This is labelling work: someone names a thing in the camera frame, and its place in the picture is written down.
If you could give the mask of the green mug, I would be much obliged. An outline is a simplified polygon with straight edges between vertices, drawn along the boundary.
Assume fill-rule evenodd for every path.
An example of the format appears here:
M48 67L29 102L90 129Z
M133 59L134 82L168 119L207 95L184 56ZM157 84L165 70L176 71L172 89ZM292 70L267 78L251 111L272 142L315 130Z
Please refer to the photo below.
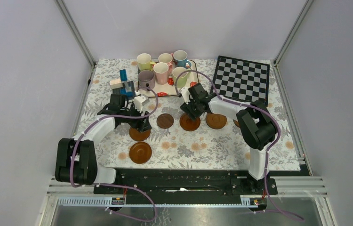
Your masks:
M174 85L178 88L181 89L184 87L187 83L187 79L189 78L191 74L191 69L184 68L184 67L176 67L172 70L172 78L174 81Z

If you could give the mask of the brown coaster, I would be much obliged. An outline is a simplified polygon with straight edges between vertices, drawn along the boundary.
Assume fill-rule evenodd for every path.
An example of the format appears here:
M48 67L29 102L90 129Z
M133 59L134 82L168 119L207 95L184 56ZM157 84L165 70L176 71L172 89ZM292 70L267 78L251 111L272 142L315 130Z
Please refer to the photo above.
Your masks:
M239 125L239 122L238 122L238 121L233 120L233 122L234 122L234 124L235 124L237 127L240 127L240 125Z
M206 123L212 129L222 129L227 123L227 118L221 114L208 113Z
M139 132L137 129L135 128L130 128L129 129L129 135L130 137L135 140L135 141L144 141L146 140L149 136L150 136L151 130L146 130L144 132Z
M144 164L150 160L152 156L151 146L146 142L137 142L131 146L129 157L136 164Z
M186 113L183 113L179 119L179 124L186 131L195 131L199 128L201 120L200 118L193 120Z

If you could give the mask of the dark walnut coaster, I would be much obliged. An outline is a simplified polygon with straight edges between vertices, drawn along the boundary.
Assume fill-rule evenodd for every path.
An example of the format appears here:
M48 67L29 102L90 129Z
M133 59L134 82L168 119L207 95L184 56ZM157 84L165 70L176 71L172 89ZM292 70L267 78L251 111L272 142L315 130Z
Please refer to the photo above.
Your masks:
M171 114L163 113L158 116L156 123L162 129L168 129L174 124L174 118Z

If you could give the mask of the black white chessboard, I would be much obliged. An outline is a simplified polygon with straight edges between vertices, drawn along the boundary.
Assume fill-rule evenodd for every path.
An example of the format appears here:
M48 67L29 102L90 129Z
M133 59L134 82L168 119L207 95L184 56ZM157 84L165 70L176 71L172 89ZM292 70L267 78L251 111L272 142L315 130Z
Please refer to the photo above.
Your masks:
M268 104L270 65L219 56L213 77L218 94L242 102L262 101Z

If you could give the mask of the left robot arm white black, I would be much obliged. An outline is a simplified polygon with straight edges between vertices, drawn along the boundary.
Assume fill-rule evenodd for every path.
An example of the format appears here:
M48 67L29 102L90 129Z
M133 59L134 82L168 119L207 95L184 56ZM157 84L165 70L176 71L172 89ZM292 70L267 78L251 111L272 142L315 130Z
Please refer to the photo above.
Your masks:
M143 111L148 101L147 96L137 94L130 104L126 95L112 94L110 102L97 113L86 129L72 138L62 138L58 142L56 180L69 182L73 187L105 184L109 192L120 192L122 179L116 176L115 169L98 165L95 147L123 123L139 132L150 130L150 113Z

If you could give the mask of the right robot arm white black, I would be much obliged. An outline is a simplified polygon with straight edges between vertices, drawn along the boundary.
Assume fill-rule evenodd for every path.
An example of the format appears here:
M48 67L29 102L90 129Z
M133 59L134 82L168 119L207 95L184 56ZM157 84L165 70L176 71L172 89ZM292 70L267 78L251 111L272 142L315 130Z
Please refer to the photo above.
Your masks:
M238 122L242 137L250 147L249 174L247 188L253 194L265 189L264 177L269 172L267 152L280 137L280 127L271 117L261 101L252 103L238 102L217 93L208 93L200 83L177 90L177 95L184 99L181 110L192 120L203 113L220 114Z

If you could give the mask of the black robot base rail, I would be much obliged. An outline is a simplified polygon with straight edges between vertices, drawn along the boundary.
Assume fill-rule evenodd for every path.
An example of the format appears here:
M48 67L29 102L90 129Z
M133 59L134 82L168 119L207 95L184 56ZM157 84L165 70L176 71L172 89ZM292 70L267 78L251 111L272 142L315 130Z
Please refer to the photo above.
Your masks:
M127 204L239 204L240 195L261 197L264 182L250 179L246 170L120 169L115 183L98 186L96 195L122 195Z

